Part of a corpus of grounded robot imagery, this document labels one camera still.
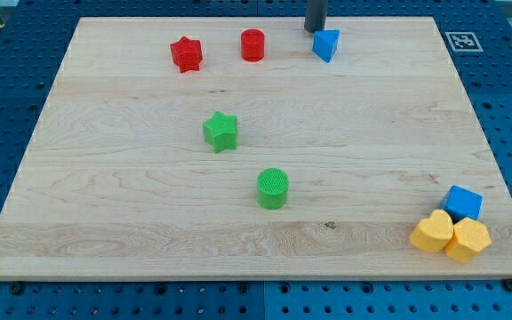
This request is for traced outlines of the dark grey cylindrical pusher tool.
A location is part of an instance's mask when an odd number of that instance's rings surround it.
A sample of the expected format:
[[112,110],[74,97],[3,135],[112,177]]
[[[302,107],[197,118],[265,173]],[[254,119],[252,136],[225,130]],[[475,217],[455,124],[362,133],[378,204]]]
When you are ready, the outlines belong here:
[[323,30],[328,11],[328,0],[307,0],[304,29],[309,33]]

